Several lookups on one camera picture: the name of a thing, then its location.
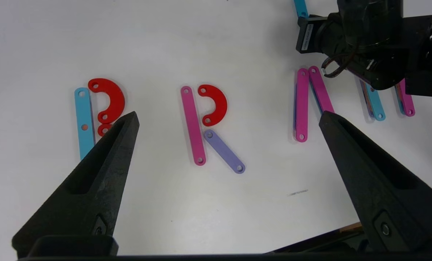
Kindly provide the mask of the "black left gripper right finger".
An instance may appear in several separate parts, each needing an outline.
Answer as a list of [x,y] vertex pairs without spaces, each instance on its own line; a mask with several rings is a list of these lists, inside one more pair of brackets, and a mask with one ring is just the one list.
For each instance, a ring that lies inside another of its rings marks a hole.
[[371,248],[432,252],[432,188],[342,116],[319,127]]

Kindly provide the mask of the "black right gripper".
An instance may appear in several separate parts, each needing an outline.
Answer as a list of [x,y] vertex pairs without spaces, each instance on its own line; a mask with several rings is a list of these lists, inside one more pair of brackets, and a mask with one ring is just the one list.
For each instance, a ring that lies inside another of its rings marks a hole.
[[322,17],[313,15],[312,17],[299,17],[299,34],[297,37],[296,50],[300,54],[323,53],[334,55],[334,42],[327,42],[327,31],[333,23],[330,16]]

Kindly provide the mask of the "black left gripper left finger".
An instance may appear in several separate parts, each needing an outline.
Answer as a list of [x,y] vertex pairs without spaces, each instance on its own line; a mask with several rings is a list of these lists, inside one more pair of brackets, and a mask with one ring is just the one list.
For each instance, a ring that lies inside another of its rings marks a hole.
[[19,259],[100,259],[113,238],[139,131],[136,112],[120,117],[12,238]]

